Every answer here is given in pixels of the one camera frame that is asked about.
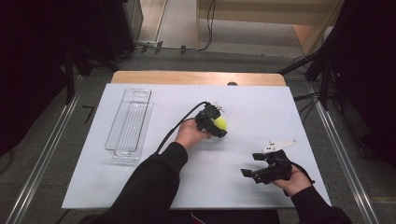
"transparent tray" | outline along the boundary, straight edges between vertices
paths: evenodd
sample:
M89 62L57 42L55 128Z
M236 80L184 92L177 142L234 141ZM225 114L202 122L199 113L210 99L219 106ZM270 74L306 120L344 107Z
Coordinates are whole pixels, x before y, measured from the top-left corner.
M151 90L125 90L105 146L115 160L140 160L152 107Z

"black sleeve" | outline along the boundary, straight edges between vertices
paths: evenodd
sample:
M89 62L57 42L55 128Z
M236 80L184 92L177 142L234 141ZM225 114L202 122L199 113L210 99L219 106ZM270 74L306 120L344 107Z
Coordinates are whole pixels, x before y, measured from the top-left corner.
M163 223L187 159L185 148L176 142L163 154L148 157L134 170L113 205L92 223Z
M291 197L300 223L352 223L347 214L338 207L331 207L314 187L301 190Z

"wire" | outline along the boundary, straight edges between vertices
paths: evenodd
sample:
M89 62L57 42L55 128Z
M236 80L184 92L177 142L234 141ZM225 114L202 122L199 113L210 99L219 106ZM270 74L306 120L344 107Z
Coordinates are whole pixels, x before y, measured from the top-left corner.
M294 99L294 102L297 102L297 101L301 101L301 100L306 99L306 98L310 98L312 96L320 96L320 94L319 94L318 91L315 91L315 92L309 93L307 95L294 96L293 99Z
M212 10L212 19L210 22L209 26L209 14L210 14L210 9L213 7ZM216 0L213 0L212 3L210 4L209 10L207 11L207 16L206 16L206 23L207 23L207 30L209 31L209 40L206 43L206 46L202 49L198 50L205 50L209 48L209 46L212 44L212 36L213 36L213 19L215 18L215 10L216 10Z
M187 113L186 116L184 116L184 118L181 119L173 129L171 129L171 131L169 131L169 133L168 133L168 134L165 136L165 138L161 141L160 145L158 146L158 148L157 148L157 150L155 151L154 154L160 153L161 148L163 147L163 145L165 144L165 142L168 140L168 138L172 135L172 133L176 130L176 128L177 128L181 123L183 123L184 121L189 120L189 119L186 119L186 118L187 118L196 108L198 108L198 106L200 106L200 105L206 105L206 104L208 104L208 102L203 101L203 102L199 103L198 105L196 105L192 110L190 110L190 112Z
M8 159L8 162L7 162L6 166L5 166L3 169L1 169L0 175L2 175L3 172L5 172L5 171L9 168L9 166L11 165L11 163L12 163L13 160L14 160L14 155L13 155L13 153L12 153L12 150L10 150L10 151L9 151L9 159Z
M129 56L131 56L132 54L134 54L134 53L136 53L136 52L138 52L138 51L140 51L140 50L142 50L142 49L143 49L143 48L136 48L134 51L126 53L125 55L123 55L123 57L122 57L120 60L118 60L118 61L115 63L115 65L118 65L118 64L122 63L122 62L123 62L125 59L127 59ZM90 66L91 66L91 67L94 67L94 68L103 67L103 65L100 64L100 63L95 63L95 62L93 62L93 61L90 61L89 63L90 63Z
M315 98L315 99L313 99L312 102L310 103L310 104L311 104L311 107L309 107L308 112L306 112L306 114L305 114L305 117L304 117L304 119L303 119L303 125L305 124L305 120L306 120L306 118L308 117L308 114L311 112L312 108L314 108L314 105L315 105L318 101L319 101L319 98Z
M315 184L316 183L316 181L313 180L311 178L311 176L309 176L308 172L303 168L303 166L301 166L301 165L299 165L299 164L297 164L297 163L295 163L293 161L291 161L290 163L292 165L294 165L297 169L299 169L301 172L303 172L303 174L308 178L308 180L309 180L309 182L311 182L311 184Z
M149 48L149 49L173 49L173 50L193 50L193 51L205 50L212 44L213 20L215 18L215 9L216 9L216 0L212 0L212 2L210 3L210 6L209 6L209 10L207 11L207 15L206 15L206 23L207 23L207 29L209 31L209 39L206 43L206 46L204 46L201 49L176 49L176 48L163 48L163 47L159 48L159 47L150 46L149 44L152 44L152 43L149 43L149 42L147 43L147 45L138 45L138 46L140 46L142 48Z
M299 110L298 111L299 115L301 115L303 113L303 111L305 111L310 105L312 105L314 100L315 99L311 100L308 105L304 106L303 109Z
M67 209L66 211L64 211L64 213L62 214L62 216L58 219L58 221L56 221L55 224L60 224L62 222L62 220L64 219L64 217L71 211L71 209Z
M297 59L299 59L299 58L304 58L304 59L306 59L306 58L305 58L305 55L298 56L298 57L296 57L296 58L293 59L293 61L291 62L291 64L294 64L294 62L295 62ZM295 69L295 71L298 72L298 73L300 73L300 74L302 74L302 75L305 75L305 72L301 72L301 71L299 71L297 68Z

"human arm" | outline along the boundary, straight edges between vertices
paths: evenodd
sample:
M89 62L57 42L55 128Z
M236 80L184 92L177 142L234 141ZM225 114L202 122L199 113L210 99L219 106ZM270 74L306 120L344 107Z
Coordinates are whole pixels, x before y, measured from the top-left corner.
M295 166L292 166L289 181L276 180L272 183L289 194L296 207L300 223L352 223L342 209L329 206L306 175Z
M188 160L186 150L209 136L198 131L194 120L183 122L175 142L136 167L113 205L91 223L163 223Z

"tennis ball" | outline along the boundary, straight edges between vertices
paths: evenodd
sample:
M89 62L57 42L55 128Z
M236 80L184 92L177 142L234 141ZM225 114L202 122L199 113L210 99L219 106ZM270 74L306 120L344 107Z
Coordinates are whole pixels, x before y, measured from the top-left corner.
M226 130L227 129L227 122L225 121L224 118L218 117L217 119L213 120L213 123L220 129Z

